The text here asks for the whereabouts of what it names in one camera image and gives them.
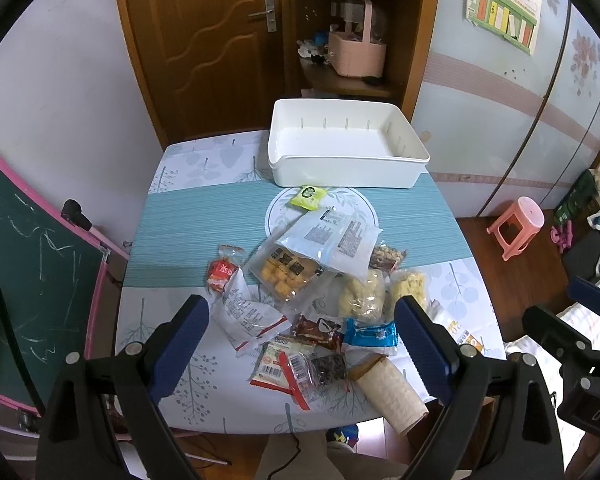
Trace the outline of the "oat stick orange packet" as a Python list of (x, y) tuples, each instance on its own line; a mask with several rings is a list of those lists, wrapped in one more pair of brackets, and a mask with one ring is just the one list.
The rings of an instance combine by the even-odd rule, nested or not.
[(401, 437), (429, 413), (426, 403), (406, 376), (384, 354), (372, 353), (350, 367), (348, 377)]

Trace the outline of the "blue foil snack packet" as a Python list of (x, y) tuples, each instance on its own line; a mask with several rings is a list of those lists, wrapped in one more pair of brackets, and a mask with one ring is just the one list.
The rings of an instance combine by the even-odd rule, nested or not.
[(365, 351), (381, 356), (398, 352), (398, 332), (393, 322), (365, 325), (348, 318), (342, 338), (344, 351)]

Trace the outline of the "white red-edged snack bag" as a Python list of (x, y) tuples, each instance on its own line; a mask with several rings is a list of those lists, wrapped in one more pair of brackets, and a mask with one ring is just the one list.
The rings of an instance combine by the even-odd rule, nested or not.
[(291, 328), (286, 315), (253, 298), (242, 269), (230, 277), (224, 292), (215, 300), (211, 314), (230, 341), (236, 356), (256, 350)]

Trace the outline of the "yellow puff snack bag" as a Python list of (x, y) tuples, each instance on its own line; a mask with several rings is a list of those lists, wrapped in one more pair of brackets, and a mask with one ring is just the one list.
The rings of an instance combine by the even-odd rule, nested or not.
[(385, 280), (379, 270), (370, 269), (363, 281), (352, 276), (341, 279), (338, 313), (342, 318), (376, 323), (382, 318), (385, 304)]

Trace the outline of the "Lipo biscuit packet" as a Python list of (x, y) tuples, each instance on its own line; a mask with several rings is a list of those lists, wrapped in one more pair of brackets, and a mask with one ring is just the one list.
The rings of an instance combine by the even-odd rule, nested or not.
[(285, 352), (287, 356), (293, 353), (303, 353), (310, 356), (315, 349), (315, 344), (301, 338), (291, 336), (277, 336), (263, 346), (257, 363), (249, 379), (252, 386), (290, 393), (287, 379), (279, 364), (279, 353)]

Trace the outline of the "red snack clear packet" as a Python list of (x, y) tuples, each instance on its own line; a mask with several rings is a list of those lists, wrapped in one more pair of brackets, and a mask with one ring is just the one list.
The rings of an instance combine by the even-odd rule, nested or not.
[(216, 258), (209, 263), (207, 287), (220, 294), (232, 275), (246, 261), (246, 253), (241, 247), (223, 244), (218, 247)]

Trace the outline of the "nut snack packet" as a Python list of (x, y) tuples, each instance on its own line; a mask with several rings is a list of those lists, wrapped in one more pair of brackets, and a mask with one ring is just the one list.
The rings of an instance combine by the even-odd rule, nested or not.
[(391, 274), (400, 268), (406, 255), (406, 250), (399, 250), (386, 244), (379, 244), (374, 247), (370, 254), (370, 267)]

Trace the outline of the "brown chocolate snack packet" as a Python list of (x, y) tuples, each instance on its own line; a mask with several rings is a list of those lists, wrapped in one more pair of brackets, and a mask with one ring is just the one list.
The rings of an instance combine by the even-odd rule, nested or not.
[(341, 327), (341, 324), (328, 318), (311, 320), (300, 314), (292, 326), (291, 335), (328, 350), (340, 352), (343, 340)]

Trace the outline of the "dark dried fruit packet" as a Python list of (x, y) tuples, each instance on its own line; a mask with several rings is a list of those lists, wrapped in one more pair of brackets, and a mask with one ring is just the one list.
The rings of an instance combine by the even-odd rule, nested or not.
[(348, 377), (346, 360), (341, 354), (309, 356), (301, 352), (282, 351), (278, 355), (278, 362), (290, 395), (302, 411), (309, 411), (332, 385)]

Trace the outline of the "clear bag yellow cubes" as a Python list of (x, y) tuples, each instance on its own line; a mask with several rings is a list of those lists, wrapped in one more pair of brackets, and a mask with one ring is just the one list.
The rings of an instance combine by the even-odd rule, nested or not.
[(273, 231), (245, 264), (244, 272), (273, 297), (279, 310), (301, 312), (328, 289), (336, 273), (284, 247), (278, 241), (284, 234), (285, 229)]

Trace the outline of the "large white zip bag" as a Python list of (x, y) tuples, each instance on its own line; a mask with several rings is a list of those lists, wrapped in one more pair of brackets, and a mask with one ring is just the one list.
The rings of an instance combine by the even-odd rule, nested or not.
[(298, 218), (277, 240), (294, 254), (364, 281), (381, 228), (355, 214), (320, 207)]

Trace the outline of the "patterned tablecloth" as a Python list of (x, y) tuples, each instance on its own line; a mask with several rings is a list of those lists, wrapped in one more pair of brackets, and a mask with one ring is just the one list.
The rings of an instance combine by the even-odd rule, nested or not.
[[(143, 341), (188, 296), (206, 292), (209, 263), (221, 245), (254, 252), (296, 215), (291, 190), (274, 184), (266, 131), (171, 145), (159, 162), (126, 268), (116, 345)], [(381, 229), (405, 263), (426, 274), (429, 296), (475, 336), (491, 358), (505, 354), (486, 284), (434, 180), (412, 188), (336, 188), (329, 203)], [(375, 417), (355, 386), (335, 386), (309, 411), (288, 394), (256, 387), (257, 355), (238, 356), (210, 325), (172, 396), (160, 402), (166, 422), (212, 434), (284, 434), (347, 426)]]

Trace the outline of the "green snack packet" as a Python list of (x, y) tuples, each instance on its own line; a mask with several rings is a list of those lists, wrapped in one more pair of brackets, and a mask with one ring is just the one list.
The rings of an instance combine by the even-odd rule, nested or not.
[(291, 206), (301, 208), (306, 211), (316, 211), (321, 205), (321, 201), (327, 196), (324, 188), (314, 185), (302, 185), (298, 193), (289, 201)]

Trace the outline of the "white plastic storage bin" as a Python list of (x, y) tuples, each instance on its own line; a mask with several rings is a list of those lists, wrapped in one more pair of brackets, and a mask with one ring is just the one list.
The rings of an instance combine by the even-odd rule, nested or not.
[(280, 99), (268, 166), (283, 188), (411, 188), (430, 155), (399, 107), (337, 99)]

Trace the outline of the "wooden door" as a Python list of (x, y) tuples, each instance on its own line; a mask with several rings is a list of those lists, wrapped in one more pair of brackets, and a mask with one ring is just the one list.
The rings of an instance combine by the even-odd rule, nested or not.
[(264, 0), (117, 0), (136, 80), (162, 146), (264, 129), (285, 90), (283, 32)]

